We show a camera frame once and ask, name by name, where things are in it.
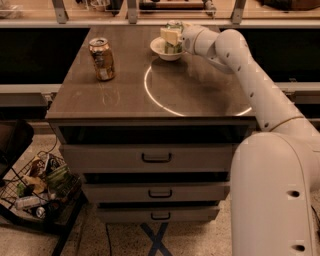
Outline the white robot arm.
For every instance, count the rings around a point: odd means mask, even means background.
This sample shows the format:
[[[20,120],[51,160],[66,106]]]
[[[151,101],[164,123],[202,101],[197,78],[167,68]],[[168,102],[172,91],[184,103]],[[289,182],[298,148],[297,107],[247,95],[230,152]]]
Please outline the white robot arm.
[[[261,131],[231,164],[233,256],[317,256],[311,192],[320,185],[320,133],[254,60],[241,33],[189,23],[183,49],[236,75]]]

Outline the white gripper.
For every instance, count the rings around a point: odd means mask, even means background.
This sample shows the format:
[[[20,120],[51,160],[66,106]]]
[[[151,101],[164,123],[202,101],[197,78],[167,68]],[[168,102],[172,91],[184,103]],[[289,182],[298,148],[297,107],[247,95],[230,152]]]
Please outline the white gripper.
[[[203,26],[192,26],[182,22],[185,28],[182,33],[182,45],[192,55],[206,56],[213,44],[213,32]],[[169,44],[176,46],[181,42],[181,32],[176,29],[161,28],[160,36]]]

